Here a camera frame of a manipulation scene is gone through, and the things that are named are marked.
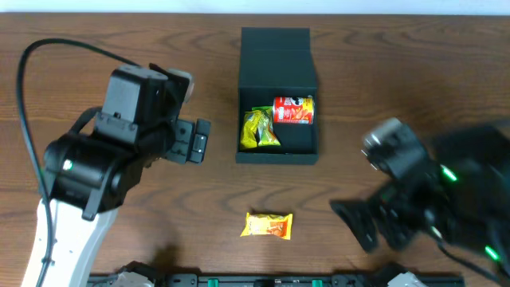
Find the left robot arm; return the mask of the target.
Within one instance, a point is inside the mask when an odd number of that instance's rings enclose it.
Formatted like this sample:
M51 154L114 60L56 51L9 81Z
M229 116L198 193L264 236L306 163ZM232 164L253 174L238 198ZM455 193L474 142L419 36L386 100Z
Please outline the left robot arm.
M25 286L84 286L106 233L143 170L165 159L201 163L210 123L181 120L193 77L157 65L121 65L104 104L49 144Z

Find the red Pringles can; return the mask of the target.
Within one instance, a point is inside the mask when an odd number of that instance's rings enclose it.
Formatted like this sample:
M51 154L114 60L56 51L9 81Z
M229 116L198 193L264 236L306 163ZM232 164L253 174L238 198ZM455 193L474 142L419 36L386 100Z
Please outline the red Pringles can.
M313 124L315 102L312 97L279 96L273 101L273 122L277 124Z

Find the yellow snack packet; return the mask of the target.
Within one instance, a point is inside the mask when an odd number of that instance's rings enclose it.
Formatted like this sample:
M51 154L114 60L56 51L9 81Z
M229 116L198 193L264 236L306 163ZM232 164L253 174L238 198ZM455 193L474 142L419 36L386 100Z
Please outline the yellow snack packet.
M240 149L248 150L259 146L259 123L263 113L261 110L246 112L240 135Z

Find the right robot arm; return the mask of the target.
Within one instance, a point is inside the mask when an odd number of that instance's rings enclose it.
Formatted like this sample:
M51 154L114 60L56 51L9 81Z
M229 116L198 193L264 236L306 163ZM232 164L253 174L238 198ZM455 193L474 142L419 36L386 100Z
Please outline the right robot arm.
M501 286L509 284L509 126L485 124L426 142L391 118L368 132L362 150L371 166L389 176L364 200L338 199L331 209L364 251L383 237L404 250L418 233L440 250L456 246L484 255L494 273L454 260Z

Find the green snack packet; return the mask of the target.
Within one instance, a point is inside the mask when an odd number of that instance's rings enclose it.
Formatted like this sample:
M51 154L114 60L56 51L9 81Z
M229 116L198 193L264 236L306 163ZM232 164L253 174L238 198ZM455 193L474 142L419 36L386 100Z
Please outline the green snack packet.
M261 106L253 107L252 111L259 111L261 117L257 126L258 147L280 146L281 143L273 131L273 107Z

